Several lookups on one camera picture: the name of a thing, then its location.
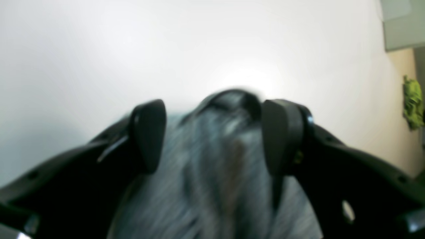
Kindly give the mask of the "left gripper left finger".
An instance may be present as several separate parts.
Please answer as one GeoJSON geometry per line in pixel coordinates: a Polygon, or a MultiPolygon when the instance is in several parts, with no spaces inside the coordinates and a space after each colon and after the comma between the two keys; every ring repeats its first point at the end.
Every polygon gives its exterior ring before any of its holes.
{"type": "Polygon", "coordinates": [[[153,174],[166,130],[162,100],[136,106],[89,143],[1,188],[1,224],[32,239],[105,239],[126,189],[153,174]]]}

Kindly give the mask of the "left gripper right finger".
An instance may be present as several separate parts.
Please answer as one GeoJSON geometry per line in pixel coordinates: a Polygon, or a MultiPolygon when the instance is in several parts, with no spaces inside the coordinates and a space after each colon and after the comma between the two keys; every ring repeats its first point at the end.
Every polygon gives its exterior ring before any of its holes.
{"type": "Polygon", "coordinates": [[[424,186],[346,146],[291,101],[262,103],[265,161],[274,183],[293,176],[325,239],[423,239],[424,186]]]}

